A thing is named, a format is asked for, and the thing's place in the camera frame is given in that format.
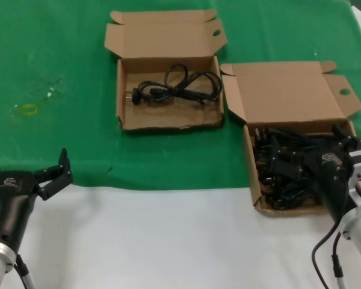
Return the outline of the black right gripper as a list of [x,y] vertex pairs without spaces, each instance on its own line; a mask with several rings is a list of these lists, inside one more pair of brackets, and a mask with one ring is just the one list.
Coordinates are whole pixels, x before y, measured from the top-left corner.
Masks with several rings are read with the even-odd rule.
[[361,138],[350,134],[339,125],[332,125],[332,133],[338,140],[338,148],[322,147],[305,154],[271,148],[270,171],[293,180],[303,178],[304,168],[313,181],[313,190],[329,212],[334,222],[354,208],[349,197],[350,170],[344,151],[361,150]]

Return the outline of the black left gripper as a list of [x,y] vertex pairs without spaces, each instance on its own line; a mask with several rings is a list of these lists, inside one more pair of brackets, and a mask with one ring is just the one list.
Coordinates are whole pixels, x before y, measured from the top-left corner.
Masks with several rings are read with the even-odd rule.
[[66,148],[56,166],[34,173],[0,170],[0,243],[18,252],[36,197],[48,200],[72,182]]

